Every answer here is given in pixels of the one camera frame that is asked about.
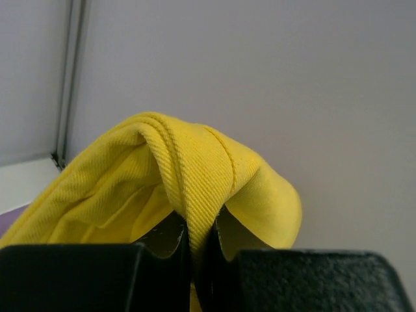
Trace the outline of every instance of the black plastic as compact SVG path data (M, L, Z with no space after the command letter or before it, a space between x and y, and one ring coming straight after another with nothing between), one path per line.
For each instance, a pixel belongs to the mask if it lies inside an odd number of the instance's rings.
M243 250L227 261L215 224L207 255L205 311L413 311L393 267L374 253Z
M0 251L0 311L189 311L184 227L170 257L145 244L21 245Z

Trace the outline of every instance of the yellow towel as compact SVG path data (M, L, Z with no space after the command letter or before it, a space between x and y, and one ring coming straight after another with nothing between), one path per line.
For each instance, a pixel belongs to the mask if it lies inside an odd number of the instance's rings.
M265 243L292 246L301 221L299 197L258 154L206 125L142 113L74 159L0 246L133 242L175 210L187 222L198 266L224 203Z

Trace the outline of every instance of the white surface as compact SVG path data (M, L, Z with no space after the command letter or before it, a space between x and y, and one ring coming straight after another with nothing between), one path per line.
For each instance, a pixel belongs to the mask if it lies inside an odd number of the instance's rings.
M55 148L69 1L0 1L0 165Z
M0 214L30 204L58 175L50 158L0 166Z
M129 115L206 123L299 190L295 247L375 250L416 299L416 1L93 1L68 156Z

